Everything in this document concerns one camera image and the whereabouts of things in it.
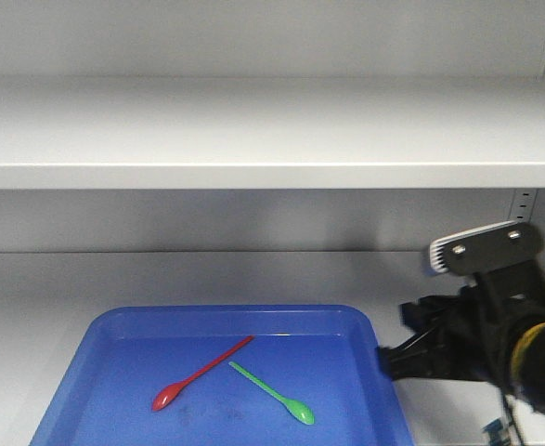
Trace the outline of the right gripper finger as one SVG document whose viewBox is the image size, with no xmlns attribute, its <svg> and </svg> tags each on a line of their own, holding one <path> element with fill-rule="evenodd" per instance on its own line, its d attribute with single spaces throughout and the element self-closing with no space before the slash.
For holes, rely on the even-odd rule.
<svg viewBox="0 0 545 446">
<path fill-rule="evenodd" d="M 434 323 L 443 312 L 444 297 L 428 295 L 399 306 L 402 323 L 413 333 L 420 333 Z"/>
<path fill-rule="evenodd" d="M 481 375 L 448 336 L 416 334 L 397 347 L 377 347 L 381 371 L 392 381 L 408 378 L 479 382 Z"/>
</svg>

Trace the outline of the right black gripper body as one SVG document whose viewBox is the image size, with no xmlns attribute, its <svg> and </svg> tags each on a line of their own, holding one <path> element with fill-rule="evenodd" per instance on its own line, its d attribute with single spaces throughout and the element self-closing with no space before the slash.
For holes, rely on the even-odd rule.
<svg viewBox="0 0 545 446">
<path fill-rule="evenodd" d="M 521 335 L 545 322 L 545 277 L 535 260 L 477 272 L 474 285 L 457 295 L 435 295 L 436 379 L 512 382 L 514 346 Z"/>
</svg>

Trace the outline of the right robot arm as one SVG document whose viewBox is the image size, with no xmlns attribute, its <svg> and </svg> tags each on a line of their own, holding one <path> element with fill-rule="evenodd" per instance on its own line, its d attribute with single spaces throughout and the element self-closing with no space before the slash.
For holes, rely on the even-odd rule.
<svg viewBox="0 0 545 446">
<path fill-rule="evenodd" d="M 380 347 L 392 380 L 487 382 L 545 414 L 545 275 L 534 260 L 488 272 L 457 295 L 428 295 L 400 307 L 413 332 Z"/>
</svg>

